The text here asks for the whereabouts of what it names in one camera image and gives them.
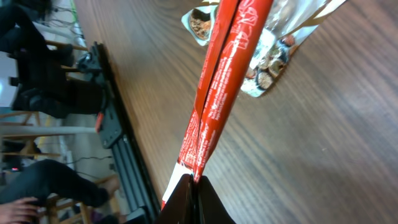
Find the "person's hand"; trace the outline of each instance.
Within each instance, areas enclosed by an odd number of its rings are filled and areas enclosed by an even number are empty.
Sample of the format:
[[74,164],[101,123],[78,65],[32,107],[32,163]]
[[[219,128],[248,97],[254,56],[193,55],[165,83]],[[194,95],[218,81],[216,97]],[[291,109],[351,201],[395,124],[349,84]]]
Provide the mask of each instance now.
[[37,217],[39,209],[37,206],[29,204],[34,201],[37,201],[37,198],[30,197],[0,205],[0,224],[31,222],[32,217]]

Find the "wooden table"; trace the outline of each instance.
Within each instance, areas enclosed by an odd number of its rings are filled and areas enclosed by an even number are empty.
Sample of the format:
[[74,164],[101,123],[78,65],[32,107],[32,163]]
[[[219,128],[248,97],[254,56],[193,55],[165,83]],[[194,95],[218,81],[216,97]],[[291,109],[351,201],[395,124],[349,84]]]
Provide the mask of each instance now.
[[[199,1],[76,1],[104,43],[159,201],[206,47]],[[398,7],[349,0],[262,98],[240,93],[205,174],[237,223],[398,223]]]

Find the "seated person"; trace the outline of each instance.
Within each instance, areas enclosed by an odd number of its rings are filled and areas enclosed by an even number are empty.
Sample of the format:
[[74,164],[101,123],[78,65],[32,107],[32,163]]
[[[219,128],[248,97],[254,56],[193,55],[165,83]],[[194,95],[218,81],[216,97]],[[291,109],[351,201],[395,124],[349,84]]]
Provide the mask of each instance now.
[[[27,167],[0,192],[0,224],[31,222],[51,193],[100,207],[118,188],[117,177],[101,188],[65,164],[49,159],[39,161]],[[118,218],[109,216],[100,223],[118,223]]]
[[50,50],[42,34],[21,8],[15,5],[0,7],[0,51],[13,54],[20,49],[26,49],[37,57],[54,59],[62,65],[73,65],[71,45]]

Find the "black pants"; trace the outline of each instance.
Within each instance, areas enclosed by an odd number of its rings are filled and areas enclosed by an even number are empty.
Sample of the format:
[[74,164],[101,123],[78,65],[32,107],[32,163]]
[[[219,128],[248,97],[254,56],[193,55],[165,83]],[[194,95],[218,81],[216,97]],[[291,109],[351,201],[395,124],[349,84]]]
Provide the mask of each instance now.
[[74,170],[57,161],[46,159],[27,167],[16,180],[0,192],[0,204],[24,197],[35,197],[44,206],[47,197],[55,193],[61,197],[99,207],[108,201],[105,189],[80,177]]
[[27,14],[11,5],[0,8],[0,51],[14,53],[24,48],[38,57],[46,57],[50,50],[42,34]]

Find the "red chopstick wrapper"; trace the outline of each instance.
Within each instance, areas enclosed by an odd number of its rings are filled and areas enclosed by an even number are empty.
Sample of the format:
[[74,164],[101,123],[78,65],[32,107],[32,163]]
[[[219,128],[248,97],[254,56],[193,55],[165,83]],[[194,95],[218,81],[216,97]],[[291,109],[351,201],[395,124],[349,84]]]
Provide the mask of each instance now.
[[180,155],[163,196],[162,208],[184,174],[198,182],[213,153],[273,0],[222,0]]

